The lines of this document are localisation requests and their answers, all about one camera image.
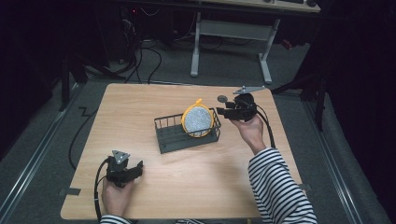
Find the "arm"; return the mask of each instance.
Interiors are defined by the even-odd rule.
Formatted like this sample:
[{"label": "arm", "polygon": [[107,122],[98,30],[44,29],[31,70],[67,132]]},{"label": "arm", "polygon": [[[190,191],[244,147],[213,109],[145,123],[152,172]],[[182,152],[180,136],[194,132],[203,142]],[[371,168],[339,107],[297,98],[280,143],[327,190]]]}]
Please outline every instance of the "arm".
[{"label": "arm", "polygon": [[128,182],[124,188],[118,188],[114,183],[103,179],[102,199],[107,215],[102,216],[100,223],[121,223],[130,224],[131,222],[123,218],[126,208],[131,201],[132,188],[134,181]]},{"label": "arm", "polygon": [[262,141],[262,120],[231,120],[253,154],[248,173],[263,223],[317,223],[311,203],[295,181],[278,150]]}]

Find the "gray floor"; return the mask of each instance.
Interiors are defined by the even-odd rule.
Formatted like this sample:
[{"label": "gray floor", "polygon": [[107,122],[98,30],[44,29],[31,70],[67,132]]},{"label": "gray floor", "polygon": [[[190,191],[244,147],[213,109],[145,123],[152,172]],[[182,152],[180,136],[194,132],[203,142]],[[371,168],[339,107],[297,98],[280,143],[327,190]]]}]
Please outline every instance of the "gray floor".
[{"label": "gray floor", "polygon": [[[220,86],[260,86],[263,84],[262,73],[258,63],[257,52],[262,43],[251,42],[245,46],[223,44],[216,50],[202,49],[200,71],[198,77],[190,77],[192,46],[172,48],[159,44],[154,49],[161,53],[162,63],[152,76],[153,85],[173,82],[193,85]],[[293,79],[309,46],[286,50],[282,46],[272,47],[268,64],[273,77],[270,89],[279,87]],[[143,60],[139,67],[139,76],[146,82],[151,71],[157,66],[159,57],[149,50],[143,50]],[[131,82],[136,83],[133,75]],[[87,107],[87,114],[94,111],[100,104],[108,83],[115,82],[106,77],[90,76],[89,82],[80,88],[75,102],[54,133],[43,152],[43,160],[31,173],[32,179],[26,182],[26,189],[21,190],[21,197],[15,199],[15,207],[9,207],[7,223],[95,223],[95,220],[64,220],[60,211],[64,196],[61,189],[70,185],[74,170],[68,162],[68,150],[78,128],[87,117],[82,116],[80,107]],[[35,155],[41,140],[51,123],[59,118],[61,106],[60,85],[53,90],[54,97],[32,117],[29,126],[8,155],[1,161],[0,178],[1,212],[8,208],[3,202],[9,202],[7,196],[13,190],[19,177],[24,174],[30,159]],[[296,160],[300,175],[305,184],[312,189],[307,196],[314,206],[319,223],[390,223],[387,215],[377,202],[369,183],[364,177],[359,164],[354,159],[350,148],[332,111],[329,97],[326,98],[326,110],[323,115],[323,133],[318,133],[309,113],[311,104],[300,101],[298,91],[287,91],[275,95],[276,105],[282,119],[290,146]],[[83,126],[72,147],[74,164],[89,135],[93,119]],[[350,197],[356,205],[361,220],[351,221],[350,215],[340,199],[340,192],[334,186],[331,169],[323,153],[327,146],[333,155],[336,165],[342,174]],[[138,223],[157,224],[172,223],[172,220],[139,220]],[[245,220],[208,220],[216,223],[245,223]]]}]

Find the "desk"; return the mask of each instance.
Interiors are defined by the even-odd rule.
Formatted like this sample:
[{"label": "desk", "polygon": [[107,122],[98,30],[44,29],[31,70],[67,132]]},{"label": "desk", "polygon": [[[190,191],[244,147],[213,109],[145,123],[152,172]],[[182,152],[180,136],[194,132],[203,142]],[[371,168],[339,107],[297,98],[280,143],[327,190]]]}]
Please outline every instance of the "desk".
[{"label": "desk", "polygon": [[[320,8],[318,6],[310,7],[304,2],[303,4],[295,4],[283,1],[271,1],[265,3],[262,0],[200,0],[199,3],[217,3],[226,5],[236,5],[241,7],[260,7],[260,8],[271,8],[279,10],[292,10],[300,12],[315,12],[319,13]],[[212,20],[201,20],[201,13],[197,14],[197,20],[195,25],[195,46],[192,53],[191,60],[191,75],[193,77],[198,76],[199,70],[199,46],[200,46],[200,35],[218,35],[225,37],[236,37],[265,41],[266,45],[259,54],[259,62],[262,68],[262,75],[266,84],[271,84],[272,79],[270,71],[268,69],[267,57],[274,42],[276,31],[280,19],[277,18],[274,24],[269,25],[255,25],[245,24],[238,22],[227,22],[227,21],[212,21]]]},{"label": "desk", "polygon": [[[217,97],[226,95],[232,100],[233,91],[237,89],[239,87],[108,85],[70,186],[81,192],[78,196],[66,196],[62,218],[96,218],[94,178],[101,162],[112,155],[112,149],[131,154],[129,167],[139,161],[145,165],[143,175],[135,181],[128,218],[259,217],[248,180],[248,161],[253,154],[230,121],[219,116],[218,142],[164,154],[160,153],[155,133],[154,119],[183,113],[197,98],[202,98],[208,107],[224,107]],[[291,176],[300,184],[271,92],[263,90],[252,94],[256,103],[265,109],[276,146]],[[264,141],[269,143],[268,134],[264,135]]]}]

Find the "silver metal part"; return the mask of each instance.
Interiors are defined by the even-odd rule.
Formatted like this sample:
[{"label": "silver metal part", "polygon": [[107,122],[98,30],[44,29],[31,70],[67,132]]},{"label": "silver metal part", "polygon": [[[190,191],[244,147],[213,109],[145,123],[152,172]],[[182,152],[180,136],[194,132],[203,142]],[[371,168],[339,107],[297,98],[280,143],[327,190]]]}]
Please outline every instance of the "silver metal part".
[{"label": "silver metal part", "polygon": [[239,89],[237,91],[234,91],[233,94],[245,94],[245,93],[250,93],[250,92],[253,92],[253,91],[261,91],[261,90],[264,90],[264,89],[265,89],[264,86],[261,86],[261,87],[246,87],[246,86],[243,86],[241,89]]},{"label": "silver metal part", "polygon": [[121,152],[121,151],[117,151],[117,150],[113,150],[113,156],[116,159],[117,164],[120,165],[126,159],[128,159],[131,156],[131,154],[128,154],[128,153],[125,153],[125,152]]}]

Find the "black curtain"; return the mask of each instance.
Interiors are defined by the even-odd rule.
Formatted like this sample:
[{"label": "black curtain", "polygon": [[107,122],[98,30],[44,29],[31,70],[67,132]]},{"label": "black curtain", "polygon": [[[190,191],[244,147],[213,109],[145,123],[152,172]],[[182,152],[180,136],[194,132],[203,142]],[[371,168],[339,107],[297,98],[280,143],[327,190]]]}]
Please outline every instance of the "black curtain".
[{"label": "black curtain", "polygon": [[0,158],[52,96],[62,71],[56,11],[43,1],[0,3]]},{"label": "black curtain", "polygon": [[394,223],[395,12],[394,0],[334,1],[329,15],[348,21],[321,26],[294,79],[316,77],[295,86],[303,90],[326,83],[346,140]]}]

